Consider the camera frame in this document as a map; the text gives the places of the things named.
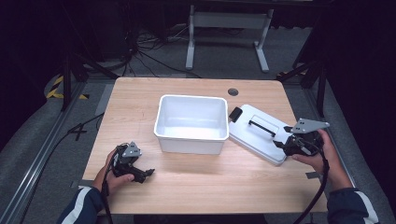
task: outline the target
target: dark jacket sleeve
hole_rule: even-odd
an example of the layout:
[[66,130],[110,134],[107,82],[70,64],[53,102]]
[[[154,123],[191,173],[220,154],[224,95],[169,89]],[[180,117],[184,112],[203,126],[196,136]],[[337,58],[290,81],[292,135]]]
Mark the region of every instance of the dark jacket sleeve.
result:
[[327,202],[329,223],[379,223],[367,196],[358,189],[339,189],[330,193]]
[[57,223],[95,223],[97,213],[104,208],[100,191],[96,188],[79,189],[64,209]]

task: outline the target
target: container lid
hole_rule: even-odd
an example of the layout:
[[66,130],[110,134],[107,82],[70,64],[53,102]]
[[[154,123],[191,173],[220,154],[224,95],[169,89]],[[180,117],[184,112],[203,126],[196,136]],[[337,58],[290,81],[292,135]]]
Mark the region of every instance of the container lid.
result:
[[274,165],[282,164],[286,155],[273,141],[286,143],[290,133],[283,128],[289,125],[251,105],[242,105],[240,109],[240,117],[229,124],[230,139]]

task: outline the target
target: black handle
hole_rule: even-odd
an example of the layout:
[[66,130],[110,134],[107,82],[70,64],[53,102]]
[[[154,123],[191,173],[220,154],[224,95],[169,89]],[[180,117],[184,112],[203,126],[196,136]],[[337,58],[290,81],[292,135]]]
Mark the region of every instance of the black handle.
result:
[[250,125],[250,124],[256,125],[257,127],[259,127],[259,128],[261,128],[261,129],[265,130],[266,132],[270,133],[271,136],[273,136],[273,137],[275,137],[275,135],[276,135],[276,134],[275,134],[274,132],[272,132],[271,130],[268,130],[268,129],[262,127],[260,124],[254,122],[253,120],[250,120],[250,121],[248,122],[248,124],[249,124],[249,125]]

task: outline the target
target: person's right hand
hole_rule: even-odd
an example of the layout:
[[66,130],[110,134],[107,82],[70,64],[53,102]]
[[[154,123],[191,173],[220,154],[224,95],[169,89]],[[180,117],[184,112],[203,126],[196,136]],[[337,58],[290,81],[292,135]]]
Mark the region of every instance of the person's right hand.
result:
[[[113,149],[110,153],[108,153],[105,165],[102,167],[102,169],[96,175],[96,178],[93,180],[92,186],[99,189],[99,191],[102,191],[102,182],[105,178],[106,169],[115,151],[116,149]],[[108,184],[109,194],[111,194],[114,193],[121,185],[133,181],[134,175],[122,175],[119,177],[115,177],[113,171],[110,170],[107,174],[106,180]]]
[[[318,132],[323,139],[323,152],[330,166],[329,180],[332,183],[332,189],[337,190],[352,188],[352,183],[350,182],[349,177],[347,176],[347,173],[340,162],[330,136],[321,129],[319,129]],[[300,161],[312,166],[317,173],[323,175],[323,159],[321,158],[320,154],[317,154],[313,157],[294,154],[291,157],[296,161]]]

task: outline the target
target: white container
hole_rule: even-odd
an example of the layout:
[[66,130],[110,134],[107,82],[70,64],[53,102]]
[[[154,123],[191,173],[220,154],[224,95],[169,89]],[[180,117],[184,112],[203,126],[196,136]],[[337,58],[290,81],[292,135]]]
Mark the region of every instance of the white container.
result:
[[161,149],[220,154],[229,137],[227,108],[219,97],[164,95],[154,126]]

